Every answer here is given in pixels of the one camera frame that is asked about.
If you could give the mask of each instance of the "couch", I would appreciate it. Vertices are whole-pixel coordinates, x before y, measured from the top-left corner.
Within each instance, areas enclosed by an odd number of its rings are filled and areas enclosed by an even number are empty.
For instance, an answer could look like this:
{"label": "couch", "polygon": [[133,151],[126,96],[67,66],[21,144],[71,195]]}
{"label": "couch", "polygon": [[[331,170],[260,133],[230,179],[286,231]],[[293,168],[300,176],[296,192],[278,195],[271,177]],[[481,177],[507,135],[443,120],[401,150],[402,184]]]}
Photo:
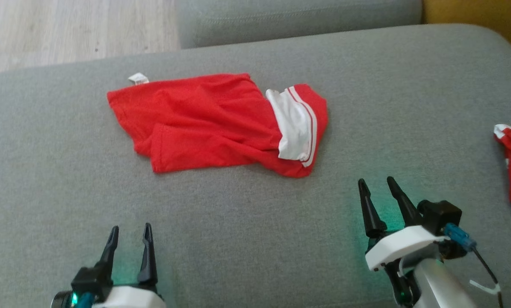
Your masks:
{"label": "couch", "polygon": [[[364,178],[381,217],[402,228],[389,175],[413,202],[447,199],[463,210],[461,226],[511,307],[508,174],[492,134],[511,124],[511,45],[478,26],[398,24],[0,74],[0,307],[49,306],[99,259],[114,225],[113,279],[133,282],[151,222],[170,307],[392,308],[388,278],[364,260],[357,191]],[[274,39],[252,30],[247,41]],[[231,43],[233,32],[215,43]],[[249,72],[261,90],[310,84],[329,108],[313,173],[152,173],[105,96],[136,72]],[[476,257],[446,264],[480,307],[497,306],[468,284],[491,284]]]}

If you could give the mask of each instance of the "gray cushion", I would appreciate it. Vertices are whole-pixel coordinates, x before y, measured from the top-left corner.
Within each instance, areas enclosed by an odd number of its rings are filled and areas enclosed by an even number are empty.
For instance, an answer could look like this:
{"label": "gray cushion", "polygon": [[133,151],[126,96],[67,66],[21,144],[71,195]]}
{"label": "gray cushion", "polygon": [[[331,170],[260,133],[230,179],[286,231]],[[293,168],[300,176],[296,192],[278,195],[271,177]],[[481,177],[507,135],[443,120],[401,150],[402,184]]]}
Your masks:
{"label": "gray cushion", "polygon": [[[249,72],[264,90],[308,83],[329,126],[310,177],[258,165],[152,173],[107,105],[152,80]],[[135,279],[151,222],[171,307],[394,307],[367,269],[365,178],[391,228],[394,175],[416,202],[447,199],[511,307],[511,205],[496,123],[511,124],[511,47],[467,25],[407,26],[183,50],[0,74],[0,307],[48,306],[121,227],[113,277]],[[473,256],[447,262],[489,285]],[[481,307],[496,299],[467,287]]]}
{"label": "gray cushion", "polygon": [[413,25],[421,0],[181,0],[181,47]]}

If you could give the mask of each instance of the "gray fabric surface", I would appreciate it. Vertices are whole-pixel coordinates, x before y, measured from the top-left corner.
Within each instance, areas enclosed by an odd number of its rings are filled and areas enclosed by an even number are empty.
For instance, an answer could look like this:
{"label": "gray fabric surface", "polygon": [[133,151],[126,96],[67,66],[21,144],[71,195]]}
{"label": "gray fabric surface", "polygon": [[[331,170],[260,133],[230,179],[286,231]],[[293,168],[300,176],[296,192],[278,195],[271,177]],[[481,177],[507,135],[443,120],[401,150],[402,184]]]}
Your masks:
{"label": "gray fabric surface", "polygon": [[421,0],[181,0],[181,47],[421,23]]}
{"label": "gray fabric surface", "polygon": [[[151,80],[249,72],[308,83],[329,126],[310,177],[261,166],[155,175],[105,93]],[[511,124],[511,47],[467,25],[406,26],[0,74],[0,307],[48,306],[121,227],[113,277],[135,279],[151,222],[171,307],[393,307],[366,268],[357,179],[391,228],[394,175],[413,201],[447,199],[511,307],[511,205],[496,123]],[[489,285],[473,256],[447,263]],[[467,287],[481,307],[496,298]]]}

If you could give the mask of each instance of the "black cable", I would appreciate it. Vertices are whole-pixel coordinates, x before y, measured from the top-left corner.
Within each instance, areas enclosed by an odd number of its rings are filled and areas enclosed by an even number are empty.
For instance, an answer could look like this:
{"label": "black cable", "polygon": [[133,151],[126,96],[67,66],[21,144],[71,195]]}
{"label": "black cable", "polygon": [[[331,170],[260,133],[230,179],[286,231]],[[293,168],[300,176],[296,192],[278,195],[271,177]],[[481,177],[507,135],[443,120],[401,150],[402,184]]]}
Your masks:
{"label": "black cable", "polygon": [[[484,261],[484,258],[481,257],[480,253],[478,252],[478,250],[476,249],[476,247],[474,247],[472,249],[472,251],[474,252],[474,254],[476,255],[476,257],[478,257],[478,259],[480,260],[480,262],[482,263],[482,265],[485,267],[486,271],[489,273],[489,275],[491,276],[491,279],[493,279],[493,282],[495,284],[498,284],[498,280],[496,280],[496,276],[494,275],[494,273],[491,271],[491,269],[489,268],[489,266],[487,265],[487,263],[485,263]],[[498,297],[498,306],[500,308],[503,308],[503,304],[502,304],[502,293],[499,291],[498,293],[496,293],[496,296]]]}

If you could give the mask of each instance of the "gray ottoman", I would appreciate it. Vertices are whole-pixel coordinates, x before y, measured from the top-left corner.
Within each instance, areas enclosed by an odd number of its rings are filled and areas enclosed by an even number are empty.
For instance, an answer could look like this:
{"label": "gray ottoman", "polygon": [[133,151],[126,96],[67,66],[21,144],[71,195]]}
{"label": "gray ottoman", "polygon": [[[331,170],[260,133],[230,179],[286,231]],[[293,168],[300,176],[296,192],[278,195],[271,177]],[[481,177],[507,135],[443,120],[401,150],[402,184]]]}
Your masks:
{"label": "gray ottoman", "polygon": [[179,0],[182,48],[421,23],[421,0]]}
{"label": "gray ottoman", "polygon": [[[249,72],[264,90],[308,83],[328,100],[312,175],[258,165],[152,173],[107,105],[151,80]],[[113,279],[132,282],[151,222],[170,307],[392,308],[367,269],[365,178],[391,228],[386,176],[413,201],[447,199],[511,307],[511,205],[497,123],[511,124],[511,47],[467,25],[406,26],[189,49],[0,74],[0,307],[47,307],[121,227]],[[480,307],[474,256],[447,263]]]}

